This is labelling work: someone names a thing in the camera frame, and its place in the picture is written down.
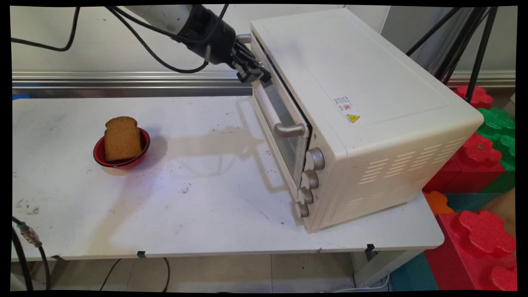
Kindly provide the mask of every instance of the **oven door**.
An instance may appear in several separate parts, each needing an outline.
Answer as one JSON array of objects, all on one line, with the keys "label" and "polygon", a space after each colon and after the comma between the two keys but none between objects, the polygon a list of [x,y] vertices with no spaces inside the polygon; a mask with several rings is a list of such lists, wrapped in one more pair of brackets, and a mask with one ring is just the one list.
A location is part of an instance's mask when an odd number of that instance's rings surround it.
[{"label": "oven door", "polygon": [[271,66],[267,55],[256,42],[256,38],[252,36],[251,39],[252,52],[272,75],[271,84],[268,83],[266,87],[260,80],[253,82],[253,94],[296,186],[295,189],[291,189],[292,194],[296,196],[300,187],[311,127],[274,67]]}]

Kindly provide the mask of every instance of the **warning label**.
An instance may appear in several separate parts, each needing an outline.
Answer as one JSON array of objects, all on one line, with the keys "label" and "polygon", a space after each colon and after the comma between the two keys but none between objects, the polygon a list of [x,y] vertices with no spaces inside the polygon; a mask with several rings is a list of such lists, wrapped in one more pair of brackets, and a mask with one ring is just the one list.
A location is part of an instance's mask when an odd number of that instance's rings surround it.
[{"label": "warning label", "polygon": [[357,115],[361,114],[360,111],[357,110],[357,106],[352,104],[348,97],[337,97],[332,101],[350,124],[354,124],[360,118],[360,116]]},{"label": "warning label", "polygon": [[360,117],[360,116],[353,116],[353,115],[347,115],[347,116],[353,123],[355,123],[357,119],[359,119]]}]

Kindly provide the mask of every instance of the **toaster oven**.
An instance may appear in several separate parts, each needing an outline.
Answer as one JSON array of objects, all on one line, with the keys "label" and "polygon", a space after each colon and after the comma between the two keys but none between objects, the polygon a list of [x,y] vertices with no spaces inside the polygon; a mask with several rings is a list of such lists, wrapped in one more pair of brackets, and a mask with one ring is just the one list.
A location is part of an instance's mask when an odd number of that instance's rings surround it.
[{"label": "toaster oven", "polygon": [[251,23],[254,109],[311,233],[414,199],[482,115],[347,9]]}]

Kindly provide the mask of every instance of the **black cable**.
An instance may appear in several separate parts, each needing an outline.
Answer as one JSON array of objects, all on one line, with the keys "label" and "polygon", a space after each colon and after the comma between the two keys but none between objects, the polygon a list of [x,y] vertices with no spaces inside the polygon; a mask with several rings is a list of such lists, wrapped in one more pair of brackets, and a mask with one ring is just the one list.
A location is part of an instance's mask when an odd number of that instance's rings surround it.
[{"label": "black cable", "polygon": [[474,7],[471,11],[468,19],[464,23],[462,29],[460,30],[458,36],[453,42],[451,48],[449,49],[446,57],[443,62],[440,64],[440,67],[435,73],[435,77],[438,80],[443,80],[449,70],[453,67],[454,64],[458,63],[460,57],[464,53],[464,50],[469,43],[469,40],[475,33],[477,29],[478,22],[484,15],[485,7]]},{"label": "black cable", "polygon": [[[168,282],[169,280],[171,279],[171,267],[169,266],[168,264],[168,260],[167,258],[163,257],[163,260],[165,260],[165,263],[167,264],[167,283],[165,284],[165,288],[163,289],[163,293],[166,293],[167,292],[167,288],[168,288]],[[100,291],[102,291],[102,288],[105,286],[106,284],[106,281],[108,280],[108,277],[110,276],[110,274],[112,273],[112,270],[114,270],[114,267],[116,267],[117,263],[119,263],[119,261],[121,261],[121,259],[118,259],[114,265],[112,266],[112,268],[110,269],[110,271],[108,272],[106,278],[105,278],[105,281],[102,283],[102,286],[101,288],[99,289]]]},{"label": "black cable", "polygon": [[102,288],[105,286],[106,281],[108,280],[108,277],[110,276],[110,273],[112,273],[112,270],[114,270],[114,267],[116,267],[116,265],[117,265],[117,263],[119,263],[119,261],[121,261],[121,259],[117,260],[117,261],[114,263],[114,265],[112,266],[112,268],[110,269],[110,271],[108,272],[105,281],[102,283],[102,286],[101,286],[101,288],[99,289],[100,291],[102,291]]},{"label": "black cable", "polygon": [[39,252],[40,256],[42,257],[42,263],[44,263],[44,271],[46,273],[46,290],[49,290],[51,288],[51,281],[50,281],[50,267],[48,266],[48,259],[46,259],[46,253],[44,252],[44,249],[42,246],[39,246]]},{"label": "black cable", "polygon": [[163,260],[165,260],[165,263],[167,263],[167,284],[165,284],[165,288],[163,289],[163,293],[166,293],[167,292],[167,288],[168,288],[168,282],[169,280],[171,279],[171,268],[170,266],[168,265],[168,260],[167,258],[163,257]]},{"label": "black cable", "polygon": [[24,275],[26,289],[28,291],[33,291],[33,282],[31,281],[30,271],[27,268],[26,256],[24,255],[24,249],[22,249],[22,244],[20,243],[20,239],[18,238],[18,235],[16,234],[15,228],[13,228],[13,226],[11,226],[11,230],[13,231],[11,240],[13,242],[13,245],[15,246],[16,255],[18,257],[18,261],[20,262],[20,267],[22,268],[22,274]]},{"label": "black cable", "polygon": [[79,12],[80,11],[81,11],[81,7],[80,6],[75,8],[75,13],[73,14],[73,24],[71,25],[70,39],[68,40],[68,43],[66,44],[66,46],[64,48],[56,48],[56,47],[52,47],[50,45],[45,45],[45,44],[42,44],[42,43],[37,43],[37,42],[23,40],[23,39],[18,39],[18,38],[11,38],[11,42],[31,45],[33,47],[48,49],[48,50],[52,50],[52,51],[65,52],[65,51],[70,49],[70,47],[71,47],[71,45],[73,43],[73,39],[75,38],[75,31],[77,29],[77,19],[79,18]]},{"label": "black cable", "polygon": [[482,18],[480,19],[480,21],[478,21],[478,25],[479,25],[479,26],[480,26],[480,24],[482,23],[482,21],[488,16],[490,10],[491,10],[491,7],[488,8],[488,10],[487,10],[486,13],[482,16]]},{"label": "black cable", "polygon": [[405,54],[407,56],[412,55],[426,40],[429,39],[442,25],[445,24],[457,11],[460,10],[460,7],[453,7],[438,23],[436,23],[418,42],[413,45]]},{"label": "black cable", "polygon": [[466,98],[467,102],[471,102],[473,96],[473,90],[477,84],[478,73],[480,72],[480,67],[482,65],[482,60],[484,59],[484,53],[486,52],[486,47],[488,45],[489,36],[492,33],[493,22],[495,21],[495,16],[497,15],[498,7],[494,6],[489,9],[488,19],[486,20],[486,25],[484,26],[484,31],[482,32],[482,38],[480,39],[480,44],[478,46],[477,57],[475,58],[475,64],[473,65],[473,71],[471,72],[471,77],[469,79],[469,84],[467,86]]},{"label": "black cable", "polygon": [[224,8],[222,8],[222,12],[220,12],[220,15],[218,17],[218,19],[216,20],[216,23],[213,27],[213,29],[211,30],[211,32],[209,32],[209,34],[202,40],[193,40],[193,39],[189,39],[189,38],[186,38],[186,37],[183,37],[183,36],[178,36],[176,34],[172,34],[170,32],[167,32],[167,31],[164,31],[164,30],[161,30],[159,28],[156,28],[150,24],[147,24],[145,22],[142,22],[140,20],[138,20],[137,18],[131,16],[130,14],[124,12],[123,10],[121,10],[120,8],[118,8],[117,6],[110,6],[113,10],[115,10],[116,12],[120,13],[121,15],[123,15],[124,17],[126,17],[127,19],[133,21],[134,23],[138,24],[138,25],[141,25],[145,28],[148,28],[148,29],[151,29],[153,31],[156,31],[158,33],[161,33],[163,35],[167,35],[171,38],[174,38],[175,40],[177,41],[183,41],[183,42],[187,42],[187,43],[191,43],[191,44],[196,44],[196,45],[204,45],[206,44],[209,39],[211,38],[211,36],[213,35],[214,31],[216,31],[216,28],[218,27],[218,25],[220,24],[220,22],[222,22],[222,19],[224,17],[224,14],[226,12],[226,10],[228,9],[228,6],[229,4],[224,4]]},{"label": "black cable", "polygon": [[[486,11],[486,13],[484,14],[484,16],[480,19],[480,21],[478,21],[478,25],[477,27],[480,26],[480,24],[482,23],[482,21],[486,18],[486,16],[489,14],[489,9]],[[447,85],[447,83],[449,82],[449,79],[451,78],[451,75],[453,74],[453,72],[455,72],[455,69],[457,68],[457,65],[458,65],[458,61],[460,60],[460,57],[457,59],[457,61],[451,66],[451,68],[447,71],[447,74],[446,76],[444,77],[442,83],[444,85]]]},{"label": "black cable", "polygon": [[195,69],[191,69],[191,70],[186,70],[186,69],[178,69],[176,67],[173,67],[167,63],[165,63],[165,61],[163,61],[162,59],[160,59],[149,47],[148,45],[145,43],[145,41],[143,41],[143,39],[141,38],[141,36],[139,36],[139,34],[137,34],[136,30],[134,30],[134,28],[132,28],[132,26],[130,26],[129,23],[127,23],[127,21],[125,21],[125,19],[123,17],[121,17],[121,15],[119,15],[119,13],[117,13],[112,7],[110,6],[105,6],[110,12],[112,12],[131,32],[132,34],[137,38],[137,40],[143,45],[143,47],[147,50],[147,52],[154,58],[156,59],[156,61],[158,61],[161,65],[171,69],[172,71],[176,71],[176,72],[179,72],[179,73],[196,73],[202,69],[204,69],[208,64],[209,62],[207,61],[204,61],[203,64],[198,67],[198,68],[195,68]]},{"label": "black cable", "polygon": [[11,216],[11,218],[11,221],[15,222],[15,224],[22,225],[22,221],[20,221],[19,219],[15,218],[14,216]]}]

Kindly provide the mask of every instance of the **bread slice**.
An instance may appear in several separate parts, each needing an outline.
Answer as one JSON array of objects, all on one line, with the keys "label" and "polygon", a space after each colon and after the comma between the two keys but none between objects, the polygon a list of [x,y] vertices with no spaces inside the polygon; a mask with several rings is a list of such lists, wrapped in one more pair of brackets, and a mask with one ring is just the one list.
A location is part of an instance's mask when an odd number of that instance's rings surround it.
[{"label": "bread slice", "polygon": [[137,121],[131,117],[116,117],[106,123],[106,161],[131,159],[141,155]]}]

